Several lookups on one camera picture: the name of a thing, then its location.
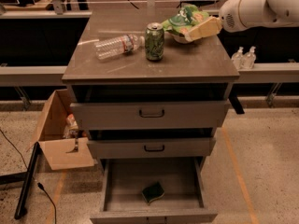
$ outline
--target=wooden furniture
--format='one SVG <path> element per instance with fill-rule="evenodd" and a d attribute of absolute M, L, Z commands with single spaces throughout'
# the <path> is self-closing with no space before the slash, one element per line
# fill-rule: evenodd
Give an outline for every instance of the wooden furniture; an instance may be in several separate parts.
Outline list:
<path fill-rule="evenodd" d="M 198 223 L 217 215 L 204 206 L 200 170 L 239 76 L 218 38 L 182 45 L 166 34 L 158 63 L 143 49 L 104 62 L 93 50 L 99 37 L 143 35 L 148 23 L 176 13 L 94 11 L 64 73 L 78 126 L 105 167 L 93 223 Z M 156 181 L 165 195 L 147 205 L 141 191 Z"/>

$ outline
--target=green can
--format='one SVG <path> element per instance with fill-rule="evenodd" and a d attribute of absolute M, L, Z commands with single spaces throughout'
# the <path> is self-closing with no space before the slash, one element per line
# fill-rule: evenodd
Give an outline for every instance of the green can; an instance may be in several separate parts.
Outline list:
<path fill-rule="evenodd" d="M 147 26 L 145 35 L 145 51 L 150 61 L 160 61 L 164 52 L 164 29 L 158 22 Z"/>

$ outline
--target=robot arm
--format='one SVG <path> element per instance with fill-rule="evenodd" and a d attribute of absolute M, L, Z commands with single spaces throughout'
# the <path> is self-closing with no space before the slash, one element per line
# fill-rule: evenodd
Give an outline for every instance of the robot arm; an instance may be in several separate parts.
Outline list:
<path fill-rule="evenodd" d="M 220 9 L 223 29 L 299 26 L 299 0 L 228 0 Z"/>

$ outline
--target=clear water bottle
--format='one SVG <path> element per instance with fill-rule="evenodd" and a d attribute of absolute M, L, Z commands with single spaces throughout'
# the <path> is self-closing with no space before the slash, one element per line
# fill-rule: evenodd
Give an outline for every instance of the clear water bottle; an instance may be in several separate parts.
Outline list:
<path fill-rule="evenodd" d="M 99 60 L 127 53 L 141 46 L 144 46 L 144 37 L 132 34 L 94 42 L 96 56 Z"/>
<path fill-rule="evenodd" d="M 236 69 L 241 69 L 243 66 L 243 48 L 239 47 L 238 52 L 232 56 L 232 61 Z"/>
<path fill-rule="evenodd" d="M 256 59 L 256 55 L 254 54 L 255 47 L 251 47 L 249 52 L 244 55 L 243 68 L 244 69 L 252 69 L 254 66 L 254 62 Z"/>

